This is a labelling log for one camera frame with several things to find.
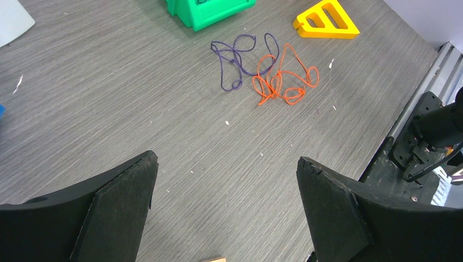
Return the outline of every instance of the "string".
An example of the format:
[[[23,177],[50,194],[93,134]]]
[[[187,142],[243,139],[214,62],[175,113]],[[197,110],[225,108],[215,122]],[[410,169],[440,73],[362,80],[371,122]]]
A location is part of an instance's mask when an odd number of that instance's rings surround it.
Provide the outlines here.
[[[281,70],[287,48],[291,49],[295,58],[298,60],[299,64],[304,69],[305,74],[306,74],[305,79],[303,79],[302,77],[300,77],[298,74],[294,72]],[[270,98],[275,99],[278,97],[283,98],[286,101],[286,103],[288,103],[289,105],[295,105],[297,102],[301,101],[303,97],[305,96],[306,86],[315,88],[318,85],[318,81],[319,81],[318,69],[314,66],[306,68],[304,63],[301,61],[299,56],[296,54],[296,51],[294,51],[293,47],[289,45],[288,43],[284,45],[283,55],[281,56],[280,65],[278,66],[277,73],[272,77],[271,68],[270,68],[267,76],[264,79],[261,76],[264,74],[261,74],[259,72],[259,67],[267,58],[271,58],[272,61],[275,61],[277,59],[277,57],[274,57],[272,54],[264,56],[257,64],[257,72],[258,72],[257,75],[252,78],[252,85],[254,86],[254,89],[256,90],[258,94],[262,96],[262,99],[260,100],[260,103],[258,105],[263,105]],[[310,77],[310,73],[312,71],[314,71],[317,76],[317,80],[315,81],[315,83],[312,83],[313,81]],[[302,87],[290,87],[286,89],[283,94],[281,94],[282,86],[283,86],[283,74],[289,74],[289,75],[297,77],[299,80],[302,81],[303,83]],[[260,89],[258,89],[255,80],[259,82]],[[289,96],[288,92],[291,92],[291,91],[297,91],[298,94],[294,96]]]
[[[272,51],[270,50],[270,46],[269,46],[267,37],[271,37],[273,39],[273,41],[275,42],[275,45],[276,45],[276,48],[277,48],[276,56],[274,56],[272,54]],[[237,45],[238,41],[240,39],[242,39],[242,38],[251,38],[253,40],[253,46],[250,49],[237,49],[236,45]],[[233,90],[238,90],[243,84],[243,74],[249,75],[249,76],[256,76],[256,75],[259,75],[259,74],[260,75],[265,75],[275,65],[278,57],[280,56],[280,48],[278,47],[278,43],[277,43],[275,37],[270,33],[266,33],[264,35],[264,40],[265,40],[265,46],[267,47],[267,50],[269,51],[269,55],[271,55],[271,57],[272,57],[272,63],[271,63],[270,66],[268,66],[267,68],[265,68],[262,71],[259,71],[259,69],[258,69],[258,71],[256,73],[250,73],[249,71],[247,71],[243,67],[243,62],[242,62],[243,59],[241,57],[241,53],[250,52],[250,51],[254,50],[254,48],[256,47],[256,43],[257,43],[256,36],[250,35],[250,34],[241,34],[238,37],[236,37],[235,41],[233,42],[233,45],[231,45],[231,46],[229,44],[227,44],[227,43],[222,42],[222,41],[212,41],[211,42],[211,50],[212,50],[212,52],[214,52],[218,56],[219,61],[220,61],[220,69],[221,69],[221,72],[220,72],[220,87],[224,91],[230,92],[230,91],[233,91]],[[218,45],[223,45],[225,47],[222,48],[222,49],[219,49]],[[233,58],[226,58],[225,57],[224,54],[229,53],[229,52],[233,53]],[[231,88],[225,88],[223,86],[223,74],[224,74],[223,61],[224,60],[228,61],[230,63],[234,63],[236,65],[236,67],[238,68],[239,78],[234,80],[231,83]]]

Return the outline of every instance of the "white cylinder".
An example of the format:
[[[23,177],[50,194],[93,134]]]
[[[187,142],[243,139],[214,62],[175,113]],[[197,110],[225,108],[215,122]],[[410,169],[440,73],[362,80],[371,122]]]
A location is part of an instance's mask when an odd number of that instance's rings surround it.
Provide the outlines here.
[[[9,44],[35,24],[17,0],[0,0],[0,47]]]

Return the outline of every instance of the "yellow triangular block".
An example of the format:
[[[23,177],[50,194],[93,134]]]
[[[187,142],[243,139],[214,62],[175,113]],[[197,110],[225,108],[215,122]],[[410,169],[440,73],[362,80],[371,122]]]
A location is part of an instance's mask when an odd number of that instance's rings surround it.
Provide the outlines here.
[[[336,28],[325,13],[331,15],[339,28]],[[316,27],[309,24],[311,19]],[[353,39],[360,34],[357,26],[337,0],[323,0],[298,15],[293,22],[301,37]]]

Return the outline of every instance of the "wooden table surface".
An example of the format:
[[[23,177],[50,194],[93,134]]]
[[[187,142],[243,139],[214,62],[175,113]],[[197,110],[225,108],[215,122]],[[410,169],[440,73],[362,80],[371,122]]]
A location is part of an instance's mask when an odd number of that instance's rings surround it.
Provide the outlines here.
[[[36,25],[0,48],[0,201],[153,150],[160,166],[138,261],[303,261],[312,244],[299,157],[358,178],[436,57],[382,0],[340,0],[361,31],[354,40],[296,34],[293,20],[316,0],[258,0],[197,33],[164,0],[20,2]],[[295,106],[257,107],[248,76],[237,91],[220,88],[210,42],[257,35],[244,62],[255,70],[266,32],[320,71]],[[302,72],[289,55],[285,68]],[[231,83],[237,72],[225,69]]]

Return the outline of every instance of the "green plastic container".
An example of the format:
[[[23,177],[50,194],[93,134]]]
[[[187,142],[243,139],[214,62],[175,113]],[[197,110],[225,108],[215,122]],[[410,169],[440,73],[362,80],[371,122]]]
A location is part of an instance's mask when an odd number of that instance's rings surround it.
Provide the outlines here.
[[[167,10],[187,27],[199,31],[211,24],[253,7],[256,0],[165,0]]]

